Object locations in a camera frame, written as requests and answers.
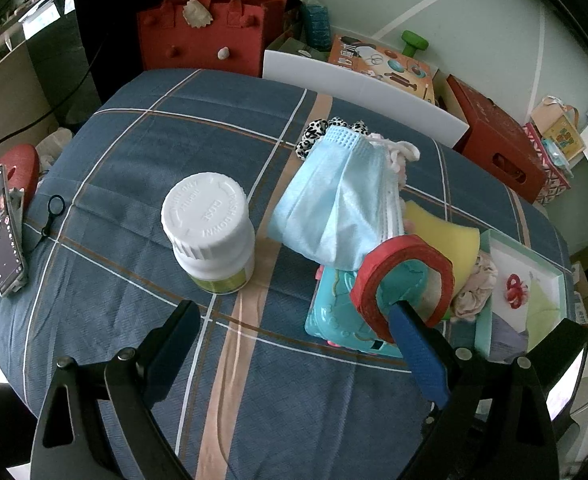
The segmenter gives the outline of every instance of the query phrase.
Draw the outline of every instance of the blue face mask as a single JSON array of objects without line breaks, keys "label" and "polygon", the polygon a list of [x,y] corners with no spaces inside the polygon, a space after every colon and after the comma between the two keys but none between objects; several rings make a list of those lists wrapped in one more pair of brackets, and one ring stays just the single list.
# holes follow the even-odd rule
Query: blue face mask
[{"label": "blue face mask", "polygon": [[395,144],[331,126],[285,190],[267,235],[319,264],[358,270],[366,254],[404,234],[397,155],[392,164],[388,151]]}]

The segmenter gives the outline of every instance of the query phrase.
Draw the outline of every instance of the bottle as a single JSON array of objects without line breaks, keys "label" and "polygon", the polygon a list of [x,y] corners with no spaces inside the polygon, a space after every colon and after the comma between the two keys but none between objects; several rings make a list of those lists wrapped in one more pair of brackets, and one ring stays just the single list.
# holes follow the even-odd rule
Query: bottle
[{"label": "bottle", "polygon": [[219,173],[197,173],[167,193],[161,222],[177,262],[203,290],[231,294],[251,278],[255,234],[247,197]]},{"label": "bottle", "polygon": [[307,44],[316,50],[331,49],[330,16],[320,0],[305,0],[303,5]]}]

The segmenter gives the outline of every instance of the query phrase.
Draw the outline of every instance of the orange game box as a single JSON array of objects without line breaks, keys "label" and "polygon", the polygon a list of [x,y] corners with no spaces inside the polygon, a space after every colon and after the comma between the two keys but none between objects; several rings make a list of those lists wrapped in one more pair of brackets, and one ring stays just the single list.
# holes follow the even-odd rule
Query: orange game box
[{"label": "orange game box", "polygon": [[352,36],[336,36],[328,61],[434,103],[429,65],[395,50]]}]

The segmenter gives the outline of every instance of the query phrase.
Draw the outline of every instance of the plastic bottle of blue liquid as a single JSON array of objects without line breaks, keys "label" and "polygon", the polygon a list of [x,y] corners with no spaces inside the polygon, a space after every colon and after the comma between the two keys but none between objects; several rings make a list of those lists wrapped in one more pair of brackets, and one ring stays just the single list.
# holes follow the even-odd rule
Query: plastic bottle of blue liquid
[{"label": "plastic bottle of blue liquid", "polygon": [[330,16],[320,0],[305,0],[303,5],[307,44],[320,51],[331,49]]}]

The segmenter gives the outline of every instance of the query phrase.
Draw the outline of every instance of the white bottle lid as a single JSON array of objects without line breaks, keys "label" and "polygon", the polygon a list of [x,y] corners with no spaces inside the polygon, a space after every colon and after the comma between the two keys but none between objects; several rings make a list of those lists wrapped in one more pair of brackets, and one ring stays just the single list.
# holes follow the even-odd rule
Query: white bottle lid
[{"label": "white bottle lid", "polygon": [[174,250],[195,260],[228,260],[247,244],[249,221],[243,189],[219,173],[181,180],[167,193],[161,210]]}]

